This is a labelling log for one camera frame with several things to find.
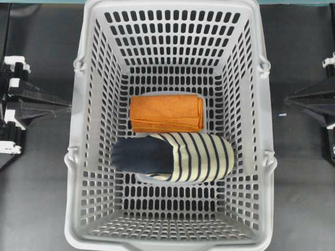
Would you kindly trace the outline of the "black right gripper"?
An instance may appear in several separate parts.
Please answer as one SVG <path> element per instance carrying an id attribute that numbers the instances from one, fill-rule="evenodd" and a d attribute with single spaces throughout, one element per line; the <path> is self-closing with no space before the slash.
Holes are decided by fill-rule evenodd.
<path id="1" fill-rule="evenodd" d="M 334 164 L 334 52 L 323 60 L 322 67 L 327 73 L 327 85 L 300 89 L 288 95 L 284 103 L 303 111 L 327 128 L 330 160 Z"/>

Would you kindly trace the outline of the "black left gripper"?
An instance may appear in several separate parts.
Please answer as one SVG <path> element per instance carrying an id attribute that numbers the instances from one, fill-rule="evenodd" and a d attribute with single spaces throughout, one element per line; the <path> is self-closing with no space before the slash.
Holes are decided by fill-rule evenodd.
<path id="1" fill-rule="evenodd" d="M 23 81 L 30 72 L 24 56 L 1 60 L 1 169 L 23 153 L 28 122 L 71 106 L 70 101 Z"/>

